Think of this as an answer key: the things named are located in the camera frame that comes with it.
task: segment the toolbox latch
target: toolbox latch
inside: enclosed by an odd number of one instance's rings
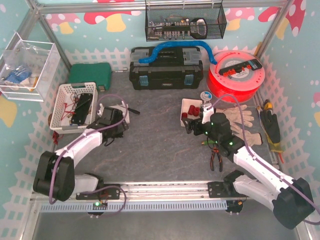
[[[148,76],[147,75],[140,76],[139,83],[140,83],[140,86],[148,86],[149,85]]]
[[[192,85],[194,83],[194,75],[187,74],[184,77],[184,85]]]

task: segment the black metal basket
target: black metal basket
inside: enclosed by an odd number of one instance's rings
[[[219,3],[145,0],[145,37],[148,41],[222,39],[227,20]]]

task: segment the grey floor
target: grey floor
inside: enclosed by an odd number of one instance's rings
[[[130,108],[141,114],[130,112],[129,130],[124,132],[124,138],[116,139],[108,147],[101,145],[95,148],[77,165],[75,173],[94,173],[107,182],[219,181],[238,169],[225,159],[222,173],[211,171],[211,150],[201,145],[206,139],[204,135],[187,134],[180,126],[182,99],[200,99],[200,93],[208,89],[206,76],[205,72],[205,78],[198,89],[138,91],[133,89],[127,72],[113,73],[111,88],[105,94],[122,96]],[[120,102],[105,98],[102,103],[111,106]],[[253,100],[246,104],[255,117],[254,126],[248,129],[252,133],[263,133]],[[233,106],[222,102],[218,107]],[[253,149],[270,162],[267,141],[265,135],[262,135],[264,144],[255,145]],[[67,145],[77,136],[66,134],[59,141],[58,147]]]
[[[225,211],[41,213],[33,240],[295,240],[272,212],[248,200],[240,215]]]

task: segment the blue hose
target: blue hose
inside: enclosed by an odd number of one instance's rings
[[[158,56],[158,53],[164,48],[194,47],[194,46],[204,47],[204,49],[208,53],[210,63],[212,63],[214,65],[217,64],[217,61],[215,60],[214,54],[212,53],[210,46],[207,43],[205,43],[204,41],[199,41],[199,40],[195,40],[195,41],[166,41],[166,42],[160,43],[158,46],[156,46],[153,49],[151,56],[139,59],[139,63],[140,64],[149,64],[149,63],[154,62]]]

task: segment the black toolbox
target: black toolbox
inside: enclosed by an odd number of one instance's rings
[[[131,51],[130,75],[135,90],[196,89],[204,77],[198,47],[162,49],[156,60],[139,63],[152,54],[154,47],[136,47]]]

